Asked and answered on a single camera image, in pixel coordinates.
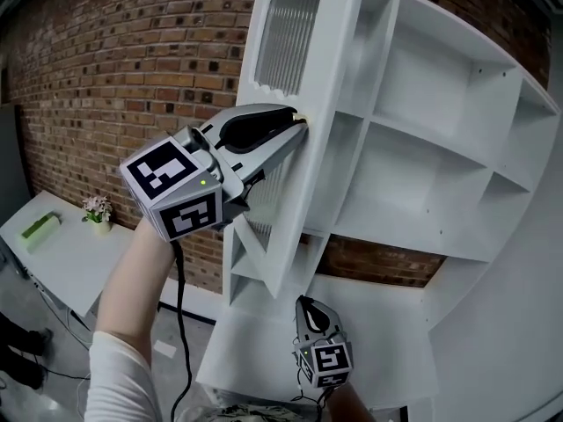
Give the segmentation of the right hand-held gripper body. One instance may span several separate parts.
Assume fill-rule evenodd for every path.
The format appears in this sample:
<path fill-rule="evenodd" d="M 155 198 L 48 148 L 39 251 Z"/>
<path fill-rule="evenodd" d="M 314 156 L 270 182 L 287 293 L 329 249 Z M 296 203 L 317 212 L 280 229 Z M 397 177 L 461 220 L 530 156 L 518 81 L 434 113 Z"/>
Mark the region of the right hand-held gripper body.
<path fill-rule="evenodd" d="M 352 346 L 345 332 L 294 345 L 298 368 L 312 388 L 336 388 L 345 384 L 354 368 Z"/>

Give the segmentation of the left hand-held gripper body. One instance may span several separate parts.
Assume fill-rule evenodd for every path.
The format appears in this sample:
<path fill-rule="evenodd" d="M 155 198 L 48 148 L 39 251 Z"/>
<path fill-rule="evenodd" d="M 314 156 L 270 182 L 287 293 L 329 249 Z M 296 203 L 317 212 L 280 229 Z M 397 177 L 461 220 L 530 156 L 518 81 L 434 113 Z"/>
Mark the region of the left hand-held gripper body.
<path fill-rule="evenodd" d="M 205 228 L 221 230 L 250 209 L 253 173 L 227 155 L 251 153 L 262 141 L 229 128 L 212 142 L 211 133 L 212 127 L 185 127 L 160 135 L 120 165 L 135 203 L 167 242 Z"/>

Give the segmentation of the white glass cabinet door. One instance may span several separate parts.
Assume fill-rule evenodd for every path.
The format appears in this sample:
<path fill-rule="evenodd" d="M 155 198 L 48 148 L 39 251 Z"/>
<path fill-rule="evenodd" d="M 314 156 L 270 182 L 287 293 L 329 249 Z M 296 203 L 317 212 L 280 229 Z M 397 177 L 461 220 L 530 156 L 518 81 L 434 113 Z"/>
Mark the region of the white glass cabinet door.
<path fill-rule="evenodd" d="M 254 0 L 237 102 L 291 106 L 307 119 L 299 146 L 250 192 L 238 236 L 277 297 L 296 255 L 333 123 L 361 0 Z"/>

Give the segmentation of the white shelf cabinet desk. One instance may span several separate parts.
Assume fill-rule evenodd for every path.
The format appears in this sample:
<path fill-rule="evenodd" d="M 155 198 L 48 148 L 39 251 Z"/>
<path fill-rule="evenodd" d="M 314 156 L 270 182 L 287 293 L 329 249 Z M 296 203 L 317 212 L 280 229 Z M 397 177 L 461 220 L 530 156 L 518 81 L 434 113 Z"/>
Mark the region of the white shelf cabinet desk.
<path fill-rule="evenodd" d="M 505 48 L 429 0 L 361 0 L 344 60 L 281 291 L 308 294 L 317 275 L 415 289 L 430 330 L 521 221 L 561 111 Z M 264 284 L 234 226 L 226 301 L 241 277 Z"/>

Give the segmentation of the person's right forearm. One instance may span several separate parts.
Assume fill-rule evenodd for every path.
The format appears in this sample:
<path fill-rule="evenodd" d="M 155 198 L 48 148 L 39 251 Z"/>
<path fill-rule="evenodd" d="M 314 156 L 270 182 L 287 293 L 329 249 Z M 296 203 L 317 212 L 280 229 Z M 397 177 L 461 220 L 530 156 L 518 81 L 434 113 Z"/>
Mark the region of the person's right forearm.
<path fill-rule="evenodd" d="M 331 422 L 376 422 L 349 382 L 338 387 L 326 405 Z"/>

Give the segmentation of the person's left forearm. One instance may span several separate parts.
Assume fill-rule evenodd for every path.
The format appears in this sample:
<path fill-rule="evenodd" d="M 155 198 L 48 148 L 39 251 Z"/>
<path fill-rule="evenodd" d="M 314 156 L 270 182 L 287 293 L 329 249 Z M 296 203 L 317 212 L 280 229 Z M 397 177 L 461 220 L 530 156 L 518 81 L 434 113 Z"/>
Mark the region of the person's left forearm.
<path fill-rule="evenodd" d="M 105 284 L 96 330 L 121 339 L 149 360 L 151 329 L 174 258 L 172 245 L 141 219 Z"/>

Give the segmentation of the potted pink flower plant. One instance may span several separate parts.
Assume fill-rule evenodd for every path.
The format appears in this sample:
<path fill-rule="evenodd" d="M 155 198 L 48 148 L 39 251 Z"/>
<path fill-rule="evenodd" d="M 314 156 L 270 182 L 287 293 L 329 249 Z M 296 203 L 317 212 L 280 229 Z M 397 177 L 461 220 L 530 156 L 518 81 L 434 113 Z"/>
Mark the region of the potted pink flower plant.
<path fill-rule="evenodd" d="M 91 196 L 83 200 L 82 221 L 89 222 L 97 235 L 103 236 L 111 230 L 113 207 L 106 196 Z"/>

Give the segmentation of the small white side table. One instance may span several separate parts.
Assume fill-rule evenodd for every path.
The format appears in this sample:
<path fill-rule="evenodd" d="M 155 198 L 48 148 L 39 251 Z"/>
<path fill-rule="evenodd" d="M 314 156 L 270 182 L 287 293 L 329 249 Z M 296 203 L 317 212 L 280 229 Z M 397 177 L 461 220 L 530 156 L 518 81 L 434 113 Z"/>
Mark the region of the small white side table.
<path fill-rule="evenodd" d="M 28 252 L 19 235 L 50 212 L 58 216 L 61 225 L 36 250 Z M 83 216 L 80 207 L 43 191 L 0 227 L 0 237 L 41 289 L 86 317 L 130 245 L 133 231 L 114 224 L 107 234 L 99 235 L 92 222 L 82 221 Z"/>

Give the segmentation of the grey leaning board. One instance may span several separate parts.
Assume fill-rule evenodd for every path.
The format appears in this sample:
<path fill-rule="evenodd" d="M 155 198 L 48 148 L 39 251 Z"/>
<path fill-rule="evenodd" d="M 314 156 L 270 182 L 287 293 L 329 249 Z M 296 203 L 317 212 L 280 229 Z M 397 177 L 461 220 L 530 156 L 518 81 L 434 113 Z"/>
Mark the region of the grey leaning board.
<path fill-rule="evenodd" d="M 0 106 L 0 227 L 31 198 L 17 105 Z"/>

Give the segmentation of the person's printed white shirt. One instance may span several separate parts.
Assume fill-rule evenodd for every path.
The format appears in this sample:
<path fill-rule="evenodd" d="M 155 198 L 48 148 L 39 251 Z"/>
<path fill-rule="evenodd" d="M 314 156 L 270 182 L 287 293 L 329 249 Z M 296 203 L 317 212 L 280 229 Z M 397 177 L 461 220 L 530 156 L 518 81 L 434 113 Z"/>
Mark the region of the person's printed white shirt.
<path fill-rule="evenodd" d="M 90 349 L 91 382 L 84 422 L 166 422 L 149 363 L 115 336 L 97 331 Z M 170 422 L 311 422 L 278 405 L 195 406 Z"/>

